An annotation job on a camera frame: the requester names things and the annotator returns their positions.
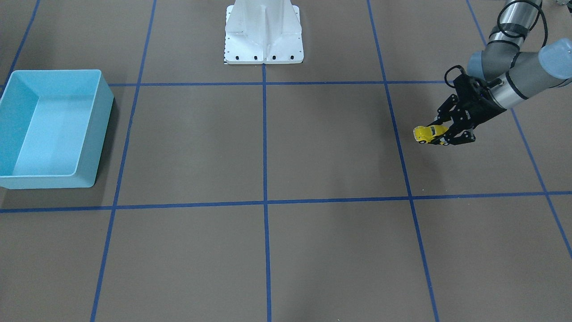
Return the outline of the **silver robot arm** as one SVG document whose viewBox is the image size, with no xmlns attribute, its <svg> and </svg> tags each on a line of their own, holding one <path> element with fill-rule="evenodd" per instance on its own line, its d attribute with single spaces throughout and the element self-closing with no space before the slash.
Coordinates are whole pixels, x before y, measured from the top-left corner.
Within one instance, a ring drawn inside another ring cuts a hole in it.
<svg viewBox="0 0 572 322">
<path fill-rule="evenodd" d="M 460 145 L 475 141 L 474 129 L 546 89 L 571 83 L 571 41 L 548 43 L 541 0 L 508 0 L 496 17 L 485 49 L 447 85 L 455 90 L 432 123 L 418 126 L 419 144 Z"/>
</svg>

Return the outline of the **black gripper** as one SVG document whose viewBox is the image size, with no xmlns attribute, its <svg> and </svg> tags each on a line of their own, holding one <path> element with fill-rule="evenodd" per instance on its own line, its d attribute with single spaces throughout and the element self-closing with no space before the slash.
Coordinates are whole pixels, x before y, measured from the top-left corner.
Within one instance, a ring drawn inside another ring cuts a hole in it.
<svg viewBox="0 0 572 322">
<path fill-rule="evenodd" d="M 466 74 L 453 81 L 456 94 L 451 94 L 437 109 L 437 116 L 427 126 L 451 127 L 438 139 L 440 145 L 462 145 L 476 141 L 474 128 L 506 112 L 492 98 L 488 84 Z"/>
</svg>

